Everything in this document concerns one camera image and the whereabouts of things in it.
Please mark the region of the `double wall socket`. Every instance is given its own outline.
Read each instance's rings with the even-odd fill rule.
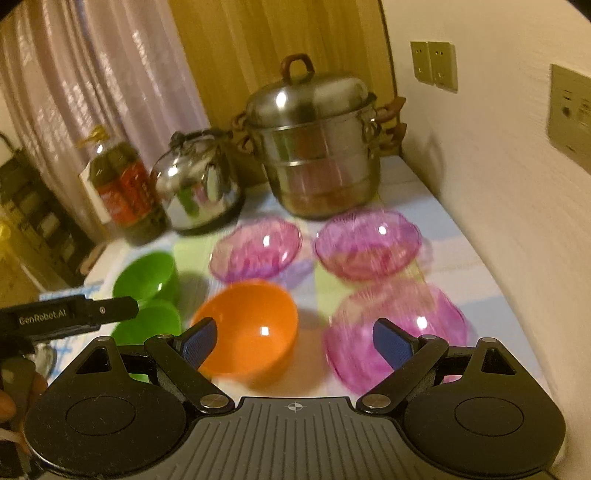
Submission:
[[[591,173],[591,79],[552,65],[548,137]]]
[[[420,82],[457,92],[456,48],[447,42],[410,42],[414,76]]]

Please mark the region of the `transparent pink bowl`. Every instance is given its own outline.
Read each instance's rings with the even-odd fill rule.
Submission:
[[[324,333],[329,365],[359,395],[394,371],[374,348],[373,328],[379,318],[416,337],[430,333],[450,345],[468,342],[467,320],[437,287],[396,278],[359,290],[341,302]]]
[[[224,283],[267,279],[285,270],[301,248],[301,232],[281,218],[263,218],[237,227],[214,247],[212,275]]]
[[[389,277],[417,256],[422,236],[395,210],[357,210],[330,220],[314,252],[326,270],[350,281]]]

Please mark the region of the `human hand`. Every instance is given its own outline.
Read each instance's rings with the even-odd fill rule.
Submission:
[[[31,408],[37,401],[37,398],[47,389],[47,381],[40,374],[35,373],[33,377],[33,384],[31,385],[31,392],[29,393],[28,407]],[[17,406],[12,398],[4,391],[0,390],[0,424],[11,420],[17,414]],[[25,437],[22,433],[22,424],[19,427],[19,445],[23,450],[29,453],[29,449],[25,443]]]

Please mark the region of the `stainless steel pot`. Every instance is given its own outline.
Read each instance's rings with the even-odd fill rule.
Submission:
[[[175,132],[170,151],[158,159],[152,183],[173,228],[204,233],[237,215],[244,197],[228,161],[227,132]]]
[[[292,79],[301,60],[307,74]],[[291,213],[321,219],[369,201],[379,184],[381,124],[395,118],[405,99],[376,109],[376,97],[348,74],[315,74],[308,55],[286,57],[282,81],[253,94],[235,128],[248,136],[273,194]],[[405,126],[393,135],[404,136]]]

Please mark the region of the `table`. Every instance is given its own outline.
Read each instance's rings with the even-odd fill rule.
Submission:
[[[419,227],[424,237],[416,262],[407,268],[405,274],[419,275],[447,294],[470,322],[472,345],[479,337],[498,338],[549,392],[540,364],[519,321],[460,229],[401,158],[384,157],[381,162],[382,181],[378,194],[370,205],[399,210]],[[185,326],[188,326],[189,319],[199,305],[223,288],[207,269],[215,242],[231,231],[235,223],[264,215],[278,215],[294,221],[308,240],[314,238],[324,224],[293,219],[275,200],[267,186],[257,187],[248,192],[239,219],[233,225],[210,235],[179,237],[176,233],[169,232],[140,248],[130,248],[122,240],[112,243],[85,283],[103,280],[102,287],[93,298],[108,298],[119,272],[131,261],[148,251],[171,251],[177,260],[182,285],[178,308]],[[236,402],[246,395],[291,398],[348,395],[353,401],[357,398],[329,370],[322,348],[322,332],[328,324],[328,318],[340,301],[356,287],[342,283],[324,270],[319,262],[314,262],[309,241],[304,241],[303,249],[296,260],[300,260],[297,262],[297,272],[292,271],[283,278],[274,279],[290,290],[300,314],[300,331],[293,361],[280,380],[258,390],[250,390],[237,382],[214,379]],[[58,352],[58,363],[52,379],[94,337],[108,335],[113,328],[114,325],[105,325],[98,332],[55,341],[53,345]]]

